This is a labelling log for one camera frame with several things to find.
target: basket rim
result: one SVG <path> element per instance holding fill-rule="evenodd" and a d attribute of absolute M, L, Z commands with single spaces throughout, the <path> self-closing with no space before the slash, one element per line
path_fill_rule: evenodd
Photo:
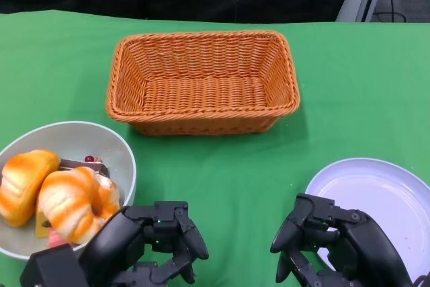
<path fill-rule="evenodd" d="M 288 74 L 292 77 L 292 98 L 287 104 L 277 106 L 241 106 L 237 108 L 233 107 L 217 107 L 217 108 L 196 108 L 196 109 L 183 109 L 183 110 L 160 110 L 160 111 L 149 111 L 149 112 L 127 112 L 119 109 L 114 102 L 114 93 L 118 85 L 118 79 L 120 74 L 118 72 L 120 68 L 120 61 L 123 56 L 123 51 L 127 44 L 135 40 L 142 38 L 176 38 L 183 37 L 184 35 L 190 38 L 200 38 L 206 36 L 228 36 L 228 35 L 248 35 L 248 36 L 273 36 L 276 37 L 283 47 L 284 52 L 288 60 L 291 63 L 291 69 Z M 167 33 L 148 33 L 148 34 L 136 34 L 123 38 L 116 46 L 115 53 L 118 55 L 114 56 L 114 62 L 112 65 L 111 77 L 107 88 L 107 100 L 105 109 L 109 117 L 117 121 L 123 122 L 148 122 L 148 121 L 163 121 L 170 120 L 173 116 L 176 120 L 191 120 L 196 118 L 204 119 L 226 119 L 226 118 L 261 118 L 261 117 L 281 117 L 287 114 L 291 114 L 296 111 L 300 105 L 300 92 L 298 89 L 296 68 L 294 61 L 292 60 L 290 45 L 286 40 L 286 37 L 275 30 L 233 30 L 233 31 L 205 31 L 205 32 L 167 32 Z"/>

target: bowl rim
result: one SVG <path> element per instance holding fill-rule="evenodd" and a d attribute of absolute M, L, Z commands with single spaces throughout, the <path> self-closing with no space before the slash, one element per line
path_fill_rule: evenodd
<path fill-rule="evenodd" d="M 127 195 L 126 199 L 124 200 L 124 205 L 123 206 L 128 205 L 128 203 L 129 203 L 129 201 L 130 201 L 130 199 L 131 199 L 131 197 L 133 195 L 134 188 L 136 187 L 136 160 L 134 159 L 134 154 L 133 154 L 130 146 L 128 145 L 128 143 L 118 133 L 116 133 L 112 129 L 109 129 L 108 127 L 103 126 L 101 124 L 96 124 L 94 122 L 88 122 L 88 121 L 62 121 L 62 122 L 55 122 L 53 124 L 47 124 L 45 126 L 33 129 L 33 130 L 27 132 L 26 134 L 23 134 L 22 136 L 18 137 L 13 142 L 11 142 L 10 144 L 8 144 L 0 152 L 0 155 L 2 155 L 7 149 L 9 149 L 9 147 L 13 146 L 16 142 L 20 141 L 22 138 L 24 138 L 26 136 L 31 135 L 33 132 L 36 132 L 36 131 L 39 131 L 39 130 L 45 129 L 45 128 L 50 128 L 50 127 L 53 127 L 53 126 L 59 126 L 59 125 L 62 125 L 62 124 L 88 124 L 88 125 L 91 125 L 91 126 L 96 126 L 96 127 L 99 127 L 99 128 L 102 128 L 104 130 L 107 130 L 107 131 L 111 132 L 114 136 L 116 136 L 118 139 L 121 140 L 121 142 L 127 148 L 127 151 L 130 153 L 130 156 L 132 157 L 132 164 L 133 164 L 132 186 L 130 188 L 130 191 L 128 192 L 128 195 Z M 84 246 L 86 246 L 87 243 L 88 242 L 86 242 L 86 243 L 84 243 L 82 245 L 79 245 L 78 247 L 73 248 L 73 251 L 78 251 L 78 250 L 84 248 Z M 30 258 L 29 255 L 19 255 L 17 253 L 13 253 L 13 252 L 10 252 L 8 250 L 5 250 L 2 247 L 0 247 L 0 252 L 2 252 L 4 255 L 8 255 L 8 256 L 16 258 L 16 259 L 29 260 L 29 258 Z"/>

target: pastry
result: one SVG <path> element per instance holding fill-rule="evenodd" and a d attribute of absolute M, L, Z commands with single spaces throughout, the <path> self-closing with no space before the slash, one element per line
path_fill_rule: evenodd
<path fill-rule="evenodd" d="M 120 209 L 116 184 L 88 167 L 55 171 L 44 181 L 39 207 L 58 234 L 86 243 Z"/>
<path fill-rule="evenodd" d="M 37 149 L 6 162 L 0 185 L 0 214 L 5 222 L 19 227 L 33 216 L 40 186 L 56 171 L 60 159 L 52 151 Z"/>

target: white bowl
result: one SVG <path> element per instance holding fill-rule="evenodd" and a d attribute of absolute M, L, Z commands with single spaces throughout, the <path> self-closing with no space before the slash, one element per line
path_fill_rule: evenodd
<path fill-rule="evenodd" d="M 120 205 L 132 205 L 136 192 L 136 162 L 127 142 L 116 132 L 91 122 L 49 124 L 19 137 L 3 149 L 0 153 L 0 169 L 13 156 L 39 148 L 54 151 L 64 159 L 83 161 L 87 155 L 103 159 L 110 178 L 118 185 Z M 82 250 L 85 245 L 74 250 Z M 10 227 L 0 216 L 0 252 L 28 260 L 32 253 L 47 247 L 47 238 L 35 236 L 34 216 L 18 228 Z"/>

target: plate rim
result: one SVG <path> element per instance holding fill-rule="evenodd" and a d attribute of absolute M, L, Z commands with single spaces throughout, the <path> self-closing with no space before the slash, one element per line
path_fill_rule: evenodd
<path fill-rule="evenodd" d="M 323 169 L 321 169 L 311 180 L 310 180 L 310 182 L 309 182 L 309 184 L 308 184 L 308 186 L 306 187 L 306 191 L 305 191 L 305 194 L 309 194 L 309 188 L 312 186 L 312 184 L 314 183 L 314 181 L 316 181 L 317 180 L 317 177 L 322 173 L 322 172 L 324 172 L 326 169 L 328 169 L 328 168 L 330 168 L 330 167 L 332 167 L 332 166 L 335 166 L 335 165 L 337 165 L 337 164 L 340 164 L 340 163 L 344 163 L 344 162 L 346 162 L 346 161 L 376 161 L 376 162 L 379 162 L 379 163 L 383 163 L 383 164 L 387 164 L 387 165 L 389 165 L 389 166 L 392 166 L 392 167 L 395 167 L 395 168 L 397 168 L 397 169 L 399 169 L 399 170 L 401 170 L 401 171 L 405 171 L 406 173 L 408 173 L 409 175 L 411 175 L 413 178 L 415 178 L 419 183 L 421 183 L 421 184 L 423 184 L 426 188 L 427 188 L 427 190 L 429 190 L 430 191 L 430 187 L 422 180 L 422 179 L 420 179 L 418 176 L 416 176 L 414 173 L 411 173 L 410 171 L 408 171 L 407 169 L 405 169 L 405 168 L 403 168 L 403 167 L 401 167 L 401 166 L 399 166 L 399 165 L 396 165 L 396 164 L 393 164 L 393 163 L 390 163 L 389 161 L 383 161 L 383 160 L 381 160 L 381 159 L 375 159 L 375 158 L 366 158 L 366 157 L 354 157 L 354 158 L 346 158 L 346 159 L 341 159 L 340 161 L 335 161 L 334 163 L 331 163 L 331 164 L 328 164 L 326 167 L 324 167 Z"/>

